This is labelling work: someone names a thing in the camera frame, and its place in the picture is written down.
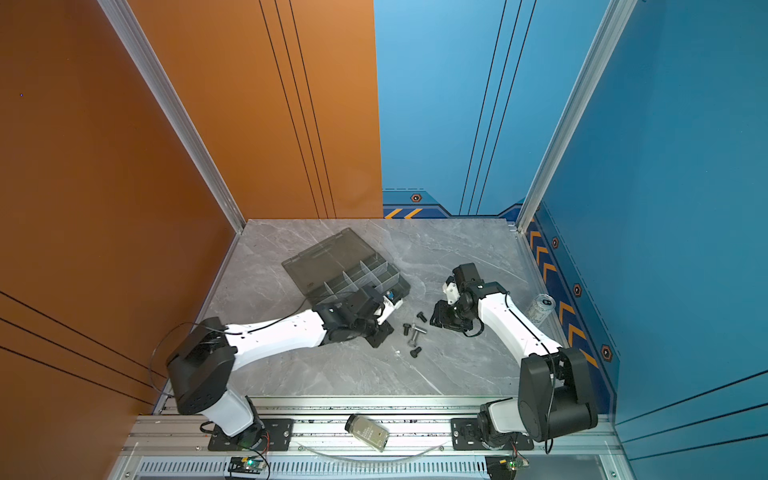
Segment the pile of screws and nuts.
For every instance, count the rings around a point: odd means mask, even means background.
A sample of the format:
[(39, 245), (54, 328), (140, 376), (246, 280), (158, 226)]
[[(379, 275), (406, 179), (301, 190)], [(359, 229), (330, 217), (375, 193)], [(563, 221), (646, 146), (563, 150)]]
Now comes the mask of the pile of screws and nuts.
[(407, 345), (411, 348), (409, 354), (412, 358), (417, 358), (422, 351), (422, 347), (419, 344), (421, 337), (427, 334), (427, 331), (417, 325), (404, 324), (404, 335), (408, 337)]

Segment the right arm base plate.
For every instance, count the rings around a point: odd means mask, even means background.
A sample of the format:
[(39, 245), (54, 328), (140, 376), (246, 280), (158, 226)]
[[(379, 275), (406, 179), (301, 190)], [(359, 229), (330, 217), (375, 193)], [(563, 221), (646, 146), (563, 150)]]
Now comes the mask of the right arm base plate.
[(531, 451), (533, 440), (521, 431), (500, 433), (477, 417), (450, 420), (452, 447), (456, 451), (504, 450)]

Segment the small glass jar on rail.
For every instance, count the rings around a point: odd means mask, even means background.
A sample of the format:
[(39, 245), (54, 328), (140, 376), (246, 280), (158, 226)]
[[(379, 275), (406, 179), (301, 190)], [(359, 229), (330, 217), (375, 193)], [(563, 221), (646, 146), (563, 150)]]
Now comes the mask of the small glass jar on rail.
[(382, 425), (358, 414), (348, 417), (345, 431), (378, 452), (385, 450), (390, 436), (389, 431)]

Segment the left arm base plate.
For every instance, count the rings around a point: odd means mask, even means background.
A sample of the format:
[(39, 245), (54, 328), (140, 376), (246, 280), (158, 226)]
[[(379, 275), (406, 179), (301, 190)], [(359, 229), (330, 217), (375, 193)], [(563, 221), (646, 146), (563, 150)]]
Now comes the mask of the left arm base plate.
[(261, 419), (240, 434), (229, 437), (216, 425), (210, 436), (208, 450), (285, 452), (289, 450), (294, 420), (290, 418)]

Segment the grey plastic organizer box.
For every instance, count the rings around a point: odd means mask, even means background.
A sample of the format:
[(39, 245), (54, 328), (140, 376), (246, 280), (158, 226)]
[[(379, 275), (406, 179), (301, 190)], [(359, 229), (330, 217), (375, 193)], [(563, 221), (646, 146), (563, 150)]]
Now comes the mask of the grey plastic organizer box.
[(282, 262), (311, 306), (337, 303), (370, 286), (403, 300), (411, 286), (394, 263), (346, 228)]

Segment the left green circuit board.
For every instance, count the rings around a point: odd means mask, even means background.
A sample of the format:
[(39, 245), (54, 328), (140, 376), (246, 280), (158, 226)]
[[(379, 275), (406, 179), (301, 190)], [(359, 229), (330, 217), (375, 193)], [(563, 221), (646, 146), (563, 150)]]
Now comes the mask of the left green circuit board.
[(266, 479), (268, 463), (258, 456), (233, 456), (227, 466), (227, 475), (236, 479)]

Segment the silver drink can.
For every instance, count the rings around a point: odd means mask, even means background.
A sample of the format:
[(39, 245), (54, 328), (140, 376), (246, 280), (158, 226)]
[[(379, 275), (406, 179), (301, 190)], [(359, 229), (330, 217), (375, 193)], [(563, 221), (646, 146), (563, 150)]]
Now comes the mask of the silver drink can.
[(526, 310), (527, 318), (536, 326), (540, 326), (555, 309), (556, 301), (548, 294), (539, 294)]

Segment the right circuit board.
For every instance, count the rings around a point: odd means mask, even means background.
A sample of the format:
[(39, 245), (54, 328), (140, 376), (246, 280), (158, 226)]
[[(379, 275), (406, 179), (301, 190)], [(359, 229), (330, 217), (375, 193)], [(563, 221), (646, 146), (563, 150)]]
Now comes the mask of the right circuit board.
[(530, 465), (526, 458), (520, 456), (486, 456), (485, 463), (490, 480), (515, 480)]

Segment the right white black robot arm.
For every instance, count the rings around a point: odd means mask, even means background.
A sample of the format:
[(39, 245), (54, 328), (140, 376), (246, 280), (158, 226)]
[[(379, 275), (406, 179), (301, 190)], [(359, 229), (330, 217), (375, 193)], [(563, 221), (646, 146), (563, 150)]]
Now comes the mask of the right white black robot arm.
[(475, 337), (493, 331), (519, 364), (518, 395), (480, 407), (479, 441), (503, 449), (523, 434), (547, 446), (598, 424), (590, 364), (577, 348), (549, 338), (497, 282), (483, 280), (473, 263), (454, 268), (443, 284), (430, 324)]

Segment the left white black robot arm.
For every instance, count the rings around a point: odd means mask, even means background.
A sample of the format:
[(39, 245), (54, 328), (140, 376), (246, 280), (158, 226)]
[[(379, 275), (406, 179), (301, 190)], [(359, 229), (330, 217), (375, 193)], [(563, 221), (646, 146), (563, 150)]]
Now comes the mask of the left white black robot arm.
[(198, 323), (168, 356), (166, 368), (182, 415), (202, 415), (213, 435), (240, 449), (259, 448), (266, 426), (246, 395), (230, 384), (231, 374), (285, 352), (364, 339), (379, 347), (394, 332), (388, 318), (402, 305), (393, 293), (365, 286), (334, 303), (321, 303), (270, 322)]

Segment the aluminium front rail frame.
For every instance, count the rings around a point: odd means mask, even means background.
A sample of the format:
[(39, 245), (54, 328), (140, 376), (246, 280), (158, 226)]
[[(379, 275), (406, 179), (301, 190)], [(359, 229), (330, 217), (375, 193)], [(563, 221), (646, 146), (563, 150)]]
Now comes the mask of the aluminium front rail frame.
[(500, 407), (506, 433), (483, 439), (481, 399), (272, 397), (254, 444), (230, 440), (202, 416), (167, 401), (139, 417), (111, 471), (114, 479), (629, 479), (605, 418), (544, 444), (525, 433), (515, 407)]

